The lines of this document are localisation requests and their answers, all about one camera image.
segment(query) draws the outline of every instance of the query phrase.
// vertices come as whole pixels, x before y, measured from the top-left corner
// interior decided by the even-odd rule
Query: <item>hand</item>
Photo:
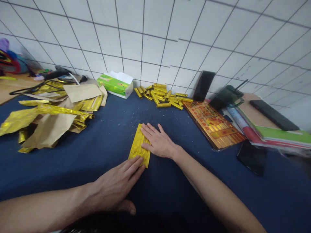
[[[143,143],[142,147],[159,157],[173,159],[183,149],[172,142],[160,124],[158,124],[158,127],[160,132],[149,123],[147,125],[143,124],[141,131],[151,142],[151,145]]]
[[[125,200],[134,184],[145,170],[145,165],[139,167],[143,158],[136,156],[126,160],[99,177],[95,182],[87,184],[86,208],[97,211],[127,211],[136,214],[133,202]]]

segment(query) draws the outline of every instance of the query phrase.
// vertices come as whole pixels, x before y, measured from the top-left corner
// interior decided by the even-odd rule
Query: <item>crumpled gold paper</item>
[[[150,159],[150,151],[142,148],[141,144],[149,143],[151,145],[151,143],[143,135],[143,133],[141,132],[141,128],[142,128],[142,124],[138,124],[137,130],[136,130],[136,134],[135,134],[135,137],[134,137],[134,141],[133,141],[133,144],[132,144],[132,148],[131,148],[131,151],[130,151],[129,159],[135,158],[136,156],[141,156],[141,157],[144,158],[144,161],[143,161],[142,164],[144,164],[146,166],[146,168],[148,168],[149,159]]]

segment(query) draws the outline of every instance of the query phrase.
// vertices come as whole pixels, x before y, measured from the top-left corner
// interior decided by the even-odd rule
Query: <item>black device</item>
[[[201,71],[199,82],[193,95],[193,100],[200,102],[205,100],[208,89],[211,86],[215,74],[215,72]]]
[[[275,110],[263,100],[250,100],[249,103],[258,111],[260,111],[265,117],[271,120],[274,124],[280,127],[281,130],[299,130],[298,126],[296,126],[293,122],[284,117],[281,113],[279,113],[277,110]]]
[[[237,155],[237,159],[258,176],[264,174],[266,158],[267,150],[256,148],[248,140],[243,142]]]

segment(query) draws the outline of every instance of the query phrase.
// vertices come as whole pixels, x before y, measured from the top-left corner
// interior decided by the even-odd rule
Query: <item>tile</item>
[[[143,61],[161,64],[165,39],[143,36]]]
[[[119,30],[98,24],[95,28],[103,54],[121,57]]]
[[[273,0],[265,14],[288,20],[302,6],[305,0]]]
[[[298,100],[301,100],[307,96],[308,95],[306,95],[306,94],[300,94],[300,93],[293,92],[293,93],[289,94],[288,96],[285,96],[284,98],[274,102],[274,104],[281,105],[281,106],[288,106],[288,105],[290,105],[290,104],[292,104]]]
[[[94,25],[77,19],[69,19],[83,50],[101,52]]]
[[[44,51],[39,42],[29,39],[18,39],[20,43],[28,50],[28,52],[35,58],[37,61],[42,61],[46,63],[53,63],[51,58]]]
[[[304,72],[305,70],[303,69],[291,66],[290,68],[285,70],[283,73],[275,77],[275,79],[268,82],[267,85],[281,88],[284,85],[286,85],[288,82],[292,81],[294,78],[303,74]]]
[[[0,20],[15,36],[26,37],[29,39],[35,39],[27,26],[20,19],[13,7],[8,3],[0,2]]]
[[[209,46],[190,43],[181,67],[198,70],[209,50]]]
[[[65,15],[64,9],[59,1],[34,0],[40,10]]]
[[[234,52],[230,55],[217,74],[232,78],[250,59],[250,56]]]
[[[80,48],[78,41],[75,37],[74,31],[72,30],[69,21],[66,17],[46,12],[42,12],[42,14],[45,20],[47,21],[48,25],[52,29],[60,45],[69,46],[77,49]]]
[[[102,54],[87,51],[83,51],[83,53],[88,65],[90,66],[91,71],[95,71],[98,73],[107,72]]]
[[[294,64],[300,58],[311,51],[311,30],[304,34],[291,47],[282,53],[276,60],[288,64]]]
[[[36,4],[33,2],[33,0],[10,0],[10,3],[37,9]]]
[[[80,68],[82,70],[90,70],[84,58],[83,52],[78,49],[63,47],[65,54],[71,62],[73,68]]]
[[[92,21],[86,0],[60,0],[69,17]]]
[[[262,71],[271,61],[252,58],[246,65],[234,76],[236,79],[251,80],[256,74]]]
[[[283,21],[261,16],[241,41],[236,51],[254,55],[283,24]]]
[[[143,0],[116,0],[119,27],[143,32]]]
[[[166,38],[173,2],[173,0],[145,1],[144,33]]]
[[[133,60],[142,59],[143,35],[135,32],[120,30],[122,56]]]
[[[174,65],[179,67],[188,44],[188,42],[182,40],[178,42],[167,40],[163,53],[162,65]]]
[[[110,71],[114,71],[117,73],[124,72],[122,58],[112,57],[112,56],[107,56],[107,55],[103,55],[103,56],[104,56],[104,60],[105,60],[108,73]]]
[[[271,0],[239,0],[237,6],[262,13]]]
[[[175,93],[186,93],[188,88],[186,87],[179,87],[179,86],[172,86],[172,94],[175,94]]]
[[[189,87],[196,73],[196,71],[180,68],[174,84],[177,86]]]
[[[88,0],[93,21],[109,26],[118,26],[116,5],[114,0]]]
[[[212,47],[199,70],[217,72],[230,54],[230,51]]]
[[[260,84],[246,83],[239,90],[243,93],[254,93],[255,91],[259,90],[259,88],[261,87],[263,86]]]
[[[291,18],[290,22],[298,23],[311,27],[310,21],[311,1],[307,1],[306,4],[300,8],[296,14]]]
[[[158,78],[158,83],[173,84],[174,80],[176,78],[177,72],[178,72],[178,68],[177,67],[161,66],[160,73],[159,73],[159,78]]]
[[[204,2],[204,0],[175,1],[167,37],[174,40],[190,40]]]
[[[234,9],[214,46],[234,50],[258,17],[255,13]]]
[[[191,41],[212,45],[232,9],[231,6],[207,1]]]
[[[13,8],[17,11],[37,40],[58,44],[55,36],[38,10],[14,5]]]
[[[269,104],[273,104],[274,102],[288,96],[292,92],[290,91],[284,91],[284,90],[276,90],[272,94],[268,95],[267,97],[264,98],[264,101],[266,101]]]
[[[62,50],[61,46],[43,42],[40,42],[40,44],[56,65],[71,67],[71,64],[68,58],[66,57],[64,51]]]
[[[256,54],[258,57],[275,59],[308,29],[293,24],[285,24]]]
[[[293,81],[283,86],[282,89],[298,91],[299,89],[307,86],[309,83],[311,83],[311,71],[307,71],[306,73],[295,78]]]
[[[227,85],[227,83],[230,81],[229,78],[221,77],[218,75],[215,75],[212,84],[209,88],[209,92],[218,93],[224,86]]]
[[[260,71],[253,79],[252,82],[254,83],[260,83],[260,84],[266,84],[273,78],[275,78],[277,75],[282,73],[285,69],[287,69],[289,65],[272,62],[270,65],[268,65],[265,69]]]
[[[274,87],[270,86],[263,86],[262,88],[258,89],[257,91],[254,92],[255,95],[259,96],[260,98],[265,98],[268,95],[272,94],[275,92],[277,89]]]
[[[141,65],[140,61],[123,59],[124,73],[132,76],[134,79],[140,80]]]
[[[301,58],[299,61],[295,63],[295,65],[300,66],[302,68],[311,69],[311,53]]]
[[[142,81],[156,83],[160,66],[142,63]]]

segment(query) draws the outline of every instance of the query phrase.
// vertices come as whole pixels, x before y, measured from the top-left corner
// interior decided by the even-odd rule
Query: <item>brown paper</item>
[[[102,95],[102,92],[95,84],[64,85],[64,90],[69,96],[71,102],[78,102]]]
[[[76,115],[46,114],[39,122],[35,132],[22,144],[26,148],[51,147],[69,128]]]

